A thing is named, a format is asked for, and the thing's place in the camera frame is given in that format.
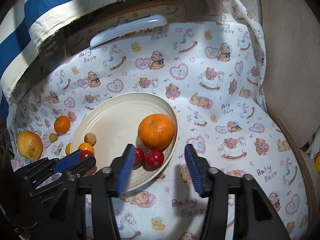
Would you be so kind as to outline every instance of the beige wall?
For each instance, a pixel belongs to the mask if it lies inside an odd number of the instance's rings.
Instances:
[[[320,25],[304,0],[261,0],[266,100],[299,147],[320,125]]]

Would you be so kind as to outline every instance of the ceramic plate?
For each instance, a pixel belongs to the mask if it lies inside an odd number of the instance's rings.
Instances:
[[[134,92],[113,97],[91,111],[80,123],[71,143],[71,152],[84,142],[86,133],[94,133],[96,167],[91,173],[108,167],[114,158],[121,156],[128,143],[146,148],[138,138],[140,122],[150,114],[165,114],[173,122],[175,135],[164,150],[164,164],[157,170],[148,171],[143,166],[132,171],[127,191],[140,187],[155,178],[168,164],[179,138],[179,122],[175,110],[164,99],[149,93]]]

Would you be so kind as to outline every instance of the blue gripper pad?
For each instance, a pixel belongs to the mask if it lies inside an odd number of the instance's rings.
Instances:
[[[59,160],[56,164],[56,167],[53,169],[53,171],[55,173],[57,172],[63,173],[63,171],[66,171],[67,169],[69,169],[72,165],[80,161],[81,152],[82,150],[76,150],[75,152]]]

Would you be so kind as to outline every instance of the cherry tomato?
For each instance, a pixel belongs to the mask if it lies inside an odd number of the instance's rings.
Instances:
[[[152,149],[145,154],[144,162],[149,168],[158,169],[164,162],[164,154],[160,150]]]
[[[138,167],[143,163],[143,159],[144,159],[144,152],[141,148],[135,148],[136,151],[136,159],[134,161],[133,166],[134,167]]]
[[[85,157],[87,156],[94,156],[94,153],[92,151],[89,151],[89,150],[83,150],[81,153],[80,153],[80,160],[84,159]]]

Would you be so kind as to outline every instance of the large orange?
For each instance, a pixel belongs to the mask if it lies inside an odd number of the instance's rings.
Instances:
[[[70,128],[70,120],[69,117],[65,115],[60,115],[54,121],[54,129],[58,134],[65,134]]]
[[[165,114],[152,114],[143,119],[138,128],[138,137],[150,149],[167,147],[174,136],[174,125]]]

